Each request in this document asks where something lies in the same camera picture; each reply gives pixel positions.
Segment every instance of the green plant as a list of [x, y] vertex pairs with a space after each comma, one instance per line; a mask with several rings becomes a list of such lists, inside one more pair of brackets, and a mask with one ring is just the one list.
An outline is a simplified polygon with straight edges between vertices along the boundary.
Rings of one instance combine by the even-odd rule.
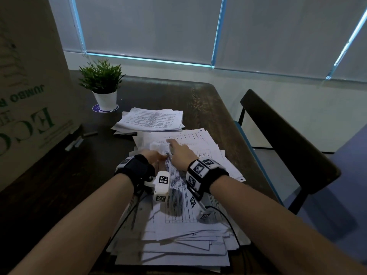
[[80, 78], [79, 84], [94, 93], [112, 93], [116, 92], [119, 84], [122, 81], [121, 64], [111, 66], [107, 60], [98, 60], [98, 62], [88, 63], [88, 66], [83, 65], [79, 68], [84, 78]]

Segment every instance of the dark wooden table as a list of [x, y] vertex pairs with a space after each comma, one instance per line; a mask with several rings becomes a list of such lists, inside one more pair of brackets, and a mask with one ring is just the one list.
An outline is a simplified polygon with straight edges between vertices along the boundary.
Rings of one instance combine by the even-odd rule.
[[[205, 128], [226, 157], [246, 178], [246, 184], [276, 200], [249, 148], [238, 132], [213, 85], [207, 83], [125, 77], [117, 94], [119, 109], [111, 113], [92, 111], [93, 94], [78, 86], [79, 73], [71, 78], [81, 101], [82, 127], [68, 136], [15, 182], [0, 192], [0, 272], [12, 269], [68, 212], [103, 185], [116, 165], [134, 149], [131, 136], [113, 136], [110, 128], [132, 107], [183, 110], [187, 129]], [[97, 130], [79, 148], [64, 148], [76, 135]], [[243, 247], [247, 272], [275, 272], [254, 245]], [[103, 252], [91, 274], [208, 273], [191, 267], [115, 266], [115, 257]], [[244, 273], [240, 252], [230, 253], [231, 267], [223, 273]]]

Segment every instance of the black wristband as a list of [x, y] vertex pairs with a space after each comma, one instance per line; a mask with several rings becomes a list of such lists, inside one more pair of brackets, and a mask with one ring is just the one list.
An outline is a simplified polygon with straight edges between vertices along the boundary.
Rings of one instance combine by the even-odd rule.
[[222, 175], [229, 176], [223, 166], [210, 158], [197, 159], [190, 163], [186, 182], [190, 192], [200, 201], [204, 193], [210, 194], [210, 186]]
[[126, 158], [117, 166], [115, 175], [119, 173], [130, 178], [134, 185], [134, 195], [140, 195], [144, 190], [144, 182], [152, 181], [156, 171], [144, 155], [137, 154]]

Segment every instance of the person's right arm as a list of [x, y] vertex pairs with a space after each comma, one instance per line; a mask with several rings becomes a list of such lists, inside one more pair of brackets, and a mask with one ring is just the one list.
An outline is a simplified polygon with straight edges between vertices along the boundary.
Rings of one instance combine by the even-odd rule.
[[[168, 140], [172, 163], [182, 171], [198, 157], [186, 145]], [[283, 274], [367, 274], [320, 233], [280, 204], [232, 179], [221, 176], [210, 193], [222, 204], [252, 242]]]

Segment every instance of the gray blind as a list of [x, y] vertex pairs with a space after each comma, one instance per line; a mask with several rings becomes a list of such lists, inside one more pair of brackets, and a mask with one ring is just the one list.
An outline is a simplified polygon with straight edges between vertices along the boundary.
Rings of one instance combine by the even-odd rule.
[[74, 26], [68, 0], [48, 0], [55, 18], [64, 51], [81, 52], [78, 34]]
[[87, 51], [210, 64], [221, 0], [76, 0]]
[[216, 68], [326, 78], [367, 0], [227, 0]]
[[357, 34], [332, 78], [367, 82], [367, 24]]

